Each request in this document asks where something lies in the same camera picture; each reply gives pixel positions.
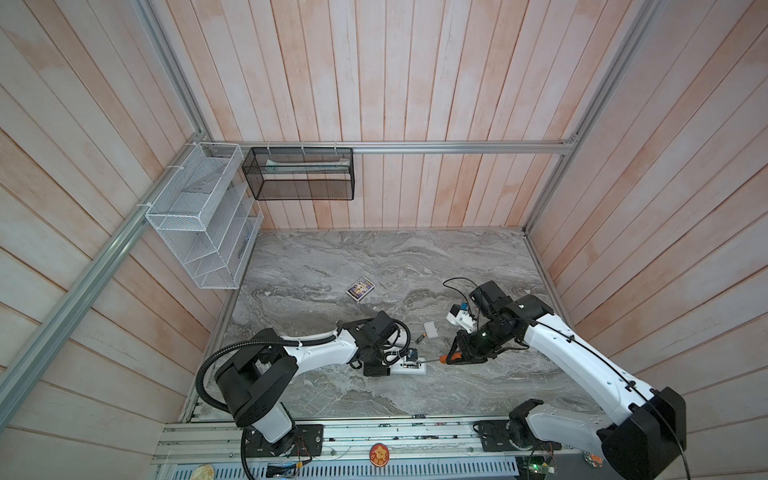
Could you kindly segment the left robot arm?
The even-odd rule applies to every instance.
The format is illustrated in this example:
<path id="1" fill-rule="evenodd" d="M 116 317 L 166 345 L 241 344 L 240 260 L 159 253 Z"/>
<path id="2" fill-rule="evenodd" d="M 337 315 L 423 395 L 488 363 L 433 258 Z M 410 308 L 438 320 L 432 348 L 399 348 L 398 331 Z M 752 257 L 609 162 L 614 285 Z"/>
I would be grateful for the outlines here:
<path id="1" fill-rule="evenodd" d="M 196 374 L 195 389 L 203 402 L 229 413 L 242 429 L 242 458 L 250 448 L 260 448 L 266 456 L 312 455 L 281 402 L 291 381 L 332 365 L 386 376 L 406 356 L 410 343 L 408 326 L 384 312 L 304 337 L 280 336 L 267 328 L 211 354 Z"/>

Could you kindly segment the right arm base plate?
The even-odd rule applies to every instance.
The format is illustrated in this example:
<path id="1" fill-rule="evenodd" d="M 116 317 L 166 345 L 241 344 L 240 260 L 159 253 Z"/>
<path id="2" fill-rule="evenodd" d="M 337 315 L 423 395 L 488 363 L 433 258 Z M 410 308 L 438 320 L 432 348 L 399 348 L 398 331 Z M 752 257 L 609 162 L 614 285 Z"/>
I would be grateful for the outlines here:
<path id="1" fill-rule="evenodd" d="M 479 436 L 484 452 L 562 449 L 561 443 L 536 439 L 516 420 L 482 420 L 473 424 L 473 430 Z"/>

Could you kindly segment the orange black screwdriver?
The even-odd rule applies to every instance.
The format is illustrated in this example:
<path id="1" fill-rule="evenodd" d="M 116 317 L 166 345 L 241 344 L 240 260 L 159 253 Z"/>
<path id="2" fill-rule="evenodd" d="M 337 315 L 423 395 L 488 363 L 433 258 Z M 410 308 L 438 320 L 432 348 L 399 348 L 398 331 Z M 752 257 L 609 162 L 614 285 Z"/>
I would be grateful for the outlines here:
<path id="1" fill-rule="evenodd" d="M 453 364 L 463 363 L 464 359 L 463 359 L 461 353 L 455 353 L 455 354 L 452 354 L 452 355 L 443 355 L 443 356 L 441 356 L 440 358 L 437 358 L 437 359 L 429 359 L 429 360 L 427 360 L 427 359 L 419 359 L 418 360 L 419 364 L 434 363 L 434 362 L 439 362 L 439 363 L 446 364 L 446 365 L 453 365 Z"/>

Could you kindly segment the white remote with label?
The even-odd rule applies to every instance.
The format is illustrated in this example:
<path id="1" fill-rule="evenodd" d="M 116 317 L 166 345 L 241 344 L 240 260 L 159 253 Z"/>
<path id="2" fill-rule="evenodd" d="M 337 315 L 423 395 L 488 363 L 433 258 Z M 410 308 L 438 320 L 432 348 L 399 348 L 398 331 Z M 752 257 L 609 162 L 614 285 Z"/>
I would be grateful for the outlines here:
<path id="1" fill-rule="evenodd" d="M 426 364 L 420 361 L 401 359 L 390 367 L 391 375 L 425 375 Z"/>

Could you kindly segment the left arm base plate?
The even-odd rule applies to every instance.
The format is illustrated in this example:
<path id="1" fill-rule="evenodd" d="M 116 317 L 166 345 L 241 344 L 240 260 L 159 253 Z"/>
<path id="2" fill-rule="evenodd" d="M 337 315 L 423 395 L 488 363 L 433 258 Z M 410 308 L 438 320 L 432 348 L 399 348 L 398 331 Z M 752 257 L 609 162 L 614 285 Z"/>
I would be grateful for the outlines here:
<path id="1" fill-rule="evenodd" d="M 299 424 L 286 437 L 269 443 L 253 426 L 242 431 L 240 453 L 243 458 L 278 458 L 321 455 L 324 426 L 320 423 Z"/>

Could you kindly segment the white battery cover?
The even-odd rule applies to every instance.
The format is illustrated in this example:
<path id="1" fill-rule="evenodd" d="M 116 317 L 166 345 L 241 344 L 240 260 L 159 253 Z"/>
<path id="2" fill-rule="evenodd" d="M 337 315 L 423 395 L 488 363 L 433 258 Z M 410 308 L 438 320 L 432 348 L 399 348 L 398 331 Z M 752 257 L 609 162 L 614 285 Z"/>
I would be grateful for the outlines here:
<path id="1" fill-rule="evenodd" d="M 425 334 L 428 338 L 437 338 L 439 336 L 438 330 L 433 321 L 425 322 L 423 326 Z"/>

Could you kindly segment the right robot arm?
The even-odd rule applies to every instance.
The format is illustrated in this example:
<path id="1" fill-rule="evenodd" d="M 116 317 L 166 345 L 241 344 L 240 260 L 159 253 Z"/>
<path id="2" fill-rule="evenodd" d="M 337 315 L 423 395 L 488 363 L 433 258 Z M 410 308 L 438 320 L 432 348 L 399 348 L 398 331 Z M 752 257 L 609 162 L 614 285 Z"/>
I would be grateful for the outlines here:
<path id="1" fill-rule="evenodd" d="M 555 363 L 599 406 L 596 414 L 554 408 L 531 398 L 504 426 L 480 435 L 518 450 L 560 443 L 604 459 L 624 479 L 655 479 L 686 457 L 686 402 L 620 368 L 576 334 L 535 295 L 513 299 L 493 281 L 477 286 L 446 316 L 458 331 L 446 365 L 482 364 L 513 341 Z"/>

